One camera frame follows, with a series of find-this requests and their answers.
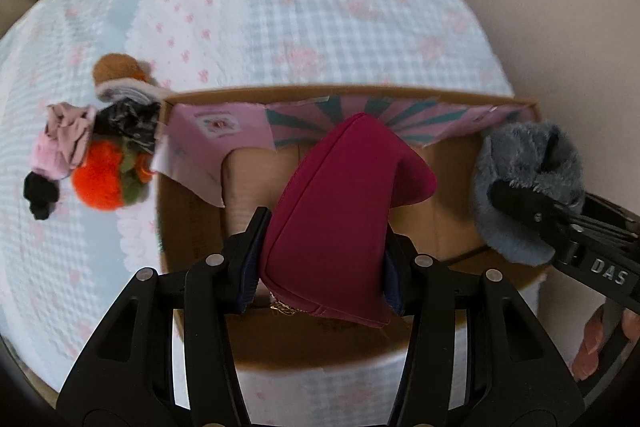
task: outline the orange pom-pom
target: orange pom-pom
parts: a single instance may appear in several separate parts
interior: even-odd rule
[[[111,141],[92,142],[84,163],[71,174],[78,198],[96,210],[116,210],[124,206],[120,183],[122,150]]]

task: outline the cardboard box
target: cardboard box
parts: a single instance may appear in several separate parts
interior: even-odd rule
[[[161,123],[168,123],[172,110],[179,103],[297,102],[329,94],[366,94],[415,100],[436,97],[442,102],[466,105],[521,103],[530,105],[538,117],[537,107],[531,100],[391,86],[284,86],[176,94],[165,101]],[[481,136],[475,134],[416,149],[435,172],[438,190],[427,201],[393,209],[390,223],[395,232],[410,237],[420,252],[441,261],[472,256],[473,260],[467,260],[460,266],[478,273],[500,264],[510,280],[524,287],[539,277],[541,269],[510,265],[488,251],[470,214],[472,174],[481,143]],[[208,254],[220,251],[227,235],[242,232],[257,206],[273,208],[310,147],[296,145],[276,151],[239,149],[230,153],[222,168],[225,208],[205,203],[177,182],[161,176],[158,221],[164,269],[188,269]],[[375,330],[306,315],[287,317],[269,309],[254,309],[242,317],[229,317],[228,329],[236,365],[309,367],[326,365],[330,361],[344,363],[368,359],[405,349],[409,328],[396,318],[398,320],[392,321],[388,327]],[[258,334],[259,349],[255,343]],[[303,347],[309,345],[329,347],[325,353]]]

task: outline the brown plush toy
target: brown plush toy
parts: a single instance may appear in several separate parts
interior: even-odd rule
[[[135,58],[122,53],[104,55],[94,66],[95,86],[116,78],[135,78],[149,82],[149,77]]]
[[[130,98],[139,103],[161,102],[174,94],[170,89],[155,86],[138,61],[130,55],[110,53],[95,63],[95,94],[103,102]]]

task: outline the zipper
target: zipper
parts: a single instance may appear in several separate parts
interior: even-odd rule
[[[278,298],[272,293],[269,292],[269,294],[271,295],[271,305],[269,306],[269,308],[271,308],[272,310],[276,310],[279,313],[282,313],[283,315],[295,315],[298,312],[303,313],[302,310],[299,310],[297,308],[294,308],[293,306],[289,306],[288,304],[285,304],[284,302],[281,302],[278,300]]]

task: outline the person's hand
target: person's hand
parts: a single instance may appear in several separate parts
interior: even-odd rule
[[[604,340],[603,308],[598,308],[584,325],[584,338],[571,366],[575,380],[586,380],[598,368],[598,352]],[[631,310],[625,310],[622,315],[622,331],[629,342],[635,344],[640,339],[640,316]]]

